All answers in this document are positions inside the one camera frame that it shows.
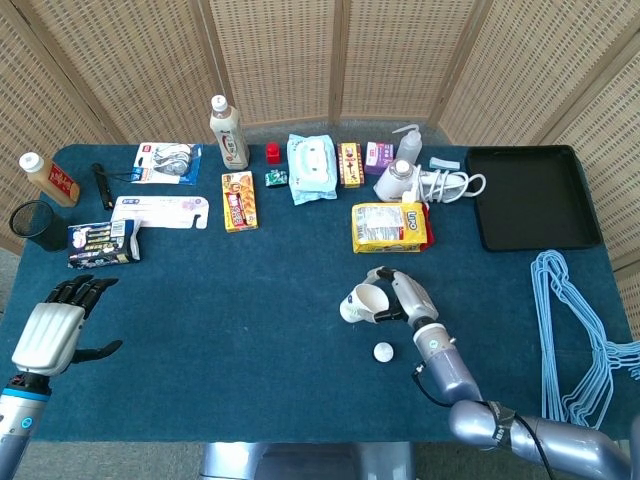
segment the white squeeze bottle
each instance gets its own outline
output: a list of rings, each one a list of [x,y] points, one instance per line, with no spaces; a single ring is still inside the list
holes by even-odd
[[[27,179],[61,207],[76,205],[80,186],[51,159],[29,152],[20,157],[19,163],[27,172]]]
[[[422,150],[422,135],[420,135],[420,127],[415,123],[407,125],[406,127],[394,130],[393,133],[400,133],[409,130],[402,140],[400,140],[400,146],[396,153],[396,158],[401,158],[409,163],[415,165],[420,150]]]
[[[243,170],[249,166],[249,147],[242,127],[238,110],[227,103],[223,95],[211,99],[213,112],[209,126],[220,145],[222,161],[230,170]]]

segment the red small box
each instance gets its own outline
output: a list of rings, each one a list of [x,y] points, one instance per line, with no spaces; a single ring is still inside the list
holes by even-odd
[[[267,143],[267,163],[269,165],[280,163],[280,145],[277,143]]]

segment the blue tablecloth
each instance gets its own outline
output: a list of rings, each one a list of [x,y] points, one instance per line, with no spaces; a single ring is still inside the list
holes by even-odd
[[[76,208],[56,208],[71,223],[109,220],[89,166],[131,168],[137,146],[73,145],[55,160],[82,185]],[[462,160],[464,147],[425,147]],[[61,441],[441,441],[451,439],[447,411],[410,380],[419,361],[410,328],[345,323],[338,305],[379,265],[422,283],[487,399],[522,414],[540,412],[540,344],[529,265],[537,252],[489,253],[478,236],[473,201],[435,205],[436,244],[421,254],[355,255],[351,206],[375,201],[367,186],[339,189],[338,200],[294,207],[288,188],[264,187],[264,147],[251,150],[258,230],[224,230],[217,147],[204,150],[197,186],[133,185],[123,194],[202,195],[206,230],[143,229],[142,261],[92,270],[118,277],[96,306],[80,347],[113,339],[112,357],[73,365],[52,381],[54,395],[37,437]],[[564,252],[576,286],[598,312],[609,338],[630,340],[603,246]],[[77,275],[66,253],[27,242],[0,329],[1,371],[34,305]],[[590,364],[587,337],[569,310],[553,304],[562,390]],[[396,357],[372,358],[388,341]],[[639,385],[615,375],[616,394],[603,430],[628,434]]]

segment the metal robot arm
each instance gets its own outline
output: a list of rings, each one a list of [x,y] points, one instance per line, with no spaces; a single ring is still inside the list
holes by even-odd
[[[49,379],[69,364],[108,357],[122,342],[76,350],[78,337],[102,293],[117,279],[81,275],[59,284],[31,312],[11,360],[21,373],[0,395],[0,479],[14,477],[51,397]]]
[[[371,270],[365,283],[391,283],[397,302],[374,315],[375,323],[405,320],[414,330],[413,341],[431,372],[441,397],[453,404],[449,427],[463,443],[501,447],[533,463],[542,464],[538,448],[518,418],[501,418],[499,404],[482,402],[473,376],[454,346],[455,339],[437,323],[438,312],[427,292],[408,275],[380,267]],[[597,430],[537,417],[519,417],[539,439],[551,467],[597,480],[640,480],[640,418],[631,434],[631,461],[606,435]]]

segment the white bottle cap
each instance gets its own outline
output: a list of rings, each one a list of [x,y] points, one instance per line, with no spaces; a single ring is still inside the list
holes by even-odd
[[[373,356],[380,363],[390,362],[393,358],[393,347],[387,342],[380,342],[373,349]]]
[[[44,167],[44,160],[34,152],[25,153],[18,162],[20,167],[27,173],[35,173]]]
[[[224,112],[227,107],[229,107],[229,104],[227,103],[227,99],[224,98],[224,95],[215,95],[211,99],[211,106],[216,112]]]
[[[396,171],[400,174],[407,173],[411,170],[411,164],[403,159],[396,160]]]
[[[404,137],[407,140],[407,143],[409,145],[418,145],[422,139],[422,135],[420,134],[420,132],[416,131],[416,130],[411,130],[409,133],[407,133],[407,135]]]

